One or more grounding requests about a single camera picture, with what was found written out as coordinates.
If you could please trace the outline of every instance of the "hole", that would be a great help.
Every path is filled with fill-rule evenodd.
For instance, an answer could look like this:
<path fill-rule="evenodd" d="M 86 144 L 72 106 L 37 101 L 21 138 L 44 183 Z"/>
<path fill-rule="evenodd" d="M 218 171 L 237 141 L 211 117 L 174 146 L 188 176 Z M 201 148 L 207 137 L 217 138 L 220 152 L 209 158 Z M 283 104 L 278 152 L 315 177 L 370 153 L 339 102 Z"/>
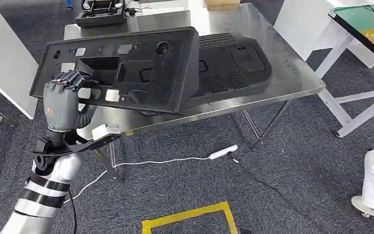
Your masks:
<path fill-rule="evenodd" d="M 119 57 L 89 57 L 81 58 L 76 69 L 91 75 L 100 85 L 111 86 L 117 74 Z"/>
<path fill-rule="evenodd" d="M 206 61 L 199 60 L 199 73 L 208 71 L 208 66 Z"/>
<path fill-rule="evenodd" d="M 148 83 L 154 76 L 153 60 L 125 60 L 119 65 L 115 82 Z"/>
<path fill-rule="evenodd" d="M 163 55 L 168 51 L 169 48 L 170 48 L 170 45 L 168 44 L 168 42 L 162 41 L 158 43 L 157 45 L 157 54 Z"/>
<path fill-rule="evenodd" d="M 54 54 L 54 58 L 57 59 L 59 58 L 59 55 L 61 54 L 61 51 L 60 50 L 57 50 Z"/>
<path fill-rule="evenodd" d="M 136 104 L 146 103 L 148 98 L 148 93 L 142 90 L 131 90 L 128 93 L 128 99 Z"/>

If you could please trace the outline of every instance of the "black plastic panel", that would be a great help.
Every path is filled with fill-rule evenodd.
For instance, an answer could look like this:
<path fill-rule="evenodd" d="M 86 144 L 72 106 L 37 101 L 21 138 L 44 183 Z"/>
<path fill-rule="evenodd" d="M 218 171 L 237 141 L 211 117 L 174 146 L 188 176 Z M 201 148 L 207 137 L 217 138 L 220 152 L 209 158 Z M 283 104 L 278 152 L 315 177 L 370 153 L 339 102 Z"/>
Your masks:
<path fill-rule="evenodd" d="M 30 95 L 42 97 L 44 84 L 62 63 L 99 81 L 99 100 L 80 99 L 115 108 L 177 113 L 199 89 L 198 33 L 193 27 L 116 34 L 50 42 L 45 49 Z M 109 90 L 119 90 L 114 101 Z"/>
<path fill-rule="evenodd" d="M 200 89 L 185 107 L 262 92 L 271 73 L 255 39 L 230 33 L 200 37 Z"/>

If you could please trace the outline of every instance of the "white table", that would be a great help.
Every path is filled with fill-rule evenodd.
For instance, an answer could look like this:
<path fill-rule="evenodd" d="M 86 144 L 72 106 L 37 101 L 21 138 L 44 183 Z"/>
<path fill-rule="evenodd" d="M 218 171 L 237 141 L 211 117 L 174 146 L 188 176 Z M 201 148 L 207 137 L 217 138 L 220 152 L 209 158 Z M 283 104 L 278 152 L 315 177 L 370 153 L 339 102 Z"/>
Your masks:
<path fill-rule="evenodd" d="M 29 119 L 37 98 L 29 90 L 38 64 L 0 14 L 0 92 Z"/>
<path fill-rule="evenodd" d="M 317 70 L 315 71 L 317 76 L 319 76 L 320 78 L 322 78 L 326 74 L 326 72 L 330 69 L 334 62 L 339 58 L 339 56 L 348 47 L 348 45 L 351 44 L 353 40 L 355 40 L 355 38 L 360 40 L 364 45 L 367 46 L 367 48 L 372 50 L 372 52 L 374 53 L 373 43 L 371 43 L 365 36 L 363 36 L 355 28 L 353 28 L 342 17 L 339 17 L 336 14 L 332 14 L 332 17 L 334 18 L 333 20 L 335 21 L 335 23 L 337 22 L 340 27 L 346 31 L 344 37 L 337 41 L 337 44 L 326 56 L 319 68 L 317 68 Z M 342 103 L 357 101 L 366 98 L 373 98 L 374 91 L 335 98 L 325 88 L 320 93 L 318 93 L 318 96 L 320 97 L 320 99 L 322 99 L 323 103 L 329 108 L 332 114 L 342 125 L 342 128 L 335 132 L 335 135 L 339 138 L 346 136 L 374 116 L 374 104 L 372 104 L 355 118 L 351 118 L 341 106 Z"/>
<path fill-rule="evenodd" d="M 312 51 L 333 48 L 346 36 L 328 16 L 333 9 L 368 4 L 374 0 L 284 0 L 274 27 L 307 60 Z M 356 39 L 347 48 L 367 67 L 374 65 L 374 54 Z"/>

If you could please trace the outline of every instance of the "white table leg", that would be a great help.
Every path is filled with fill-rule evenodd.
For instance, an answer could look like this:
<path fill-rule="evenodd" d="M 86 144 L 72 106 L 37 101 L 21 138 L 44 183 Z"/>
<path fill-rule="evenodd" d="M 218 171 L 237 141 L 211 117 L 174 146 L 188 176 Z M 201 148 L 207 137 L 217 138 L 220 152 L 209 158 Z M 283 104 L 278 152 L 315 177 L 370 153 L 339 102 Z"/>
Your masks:
<path fill-rule="evenodd" d="M 352 121 L 352 118 L 348 113 L 343 109 L 343 107 L 335 101 L 335 98 L 332 96 L 329 91 L 324 88 L 320 93 L 318 93 L 319 98 L 325 103 L 330 112 L 335 116 L 340 124 L 345 125 Z"/>
<path fill-rule="evenodd" d="M 326 56 L 320 66 L 316 69 L 316 74 L 319 78 L 323 78 L 323 76 L 328 72 L 330 67 L 336 62 L 336 60 L 340 57 L 343 51 L 346 50 L 348 45 L 354 40 L 354 36 L 348 34 L 346 38 L 341 41 L 341 43 L 337 44 Z"/>
<path fill-rule="evenodd" d="M 351 122 L 343 126 L 339 131 L 337 131 L 337 137 L 344 137 L 351 131 L 355 130 L 357 127 L 362 125 L 364 122 L 369 120 L 374 116 L 374 104 L 368 107 L 364 112 L 360 113 Z"/>

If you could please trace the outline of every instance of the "yellow floor tape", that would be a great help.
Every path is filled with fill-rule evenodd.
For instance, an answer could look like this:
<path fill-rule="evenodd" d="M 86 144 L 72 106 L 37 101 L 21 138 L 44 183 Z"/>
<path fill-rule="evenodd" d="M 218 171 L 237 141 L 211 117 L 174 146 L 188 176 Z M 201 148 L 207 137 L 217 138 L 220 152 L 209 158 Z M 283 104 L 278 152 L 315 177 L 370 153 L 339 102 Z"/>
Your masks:
<path fill-rule="evenodd" d="M 155 227 L 159 227 L 165 224 L 179 222 L 184 219 L 197 217 L 203 214 L 216 212 L 216 211 L 224 211 L 226 216 L 226 220 L 228 223 L 228 227 L 230 229 L 231 234 L 238 234 L 236 224 L 234 223 L 233 214 L 231 213 L 230 207 L 226 201 L 211 205 L 205 206 L 201 208 L 197 208 L 190 211 L 184 211 L 173 215 L 168 215 L 165 217 L 153 219 L 153 220 L 144 220 L 141 222 L 143 225 L 143 233 L 142 234 L 151 234 L 151 229 Z"/>

